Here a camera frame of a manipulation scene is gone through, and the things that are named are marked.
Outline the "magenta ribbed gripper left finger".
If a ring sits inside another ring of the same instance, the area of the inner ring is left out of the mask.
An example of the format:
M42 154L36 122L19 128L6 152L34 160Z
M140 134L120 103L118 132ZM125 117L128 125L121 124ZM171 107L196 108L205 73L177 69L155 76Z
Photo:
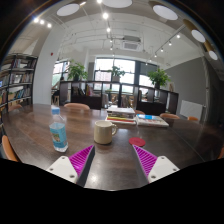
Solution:
M70 157L59 157L47 171L84 187L95 156L95 146L90 145Z

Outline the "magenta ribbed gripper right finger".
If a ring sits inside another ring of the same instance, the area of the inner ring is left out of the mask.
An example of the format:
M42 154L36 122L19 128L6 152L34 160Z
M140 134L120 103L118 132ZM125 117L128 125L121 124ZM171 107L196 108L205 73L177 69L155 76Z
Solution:
M133 154L141 185L147 185L179 170L166 156L157 157L139 146L133 145Z

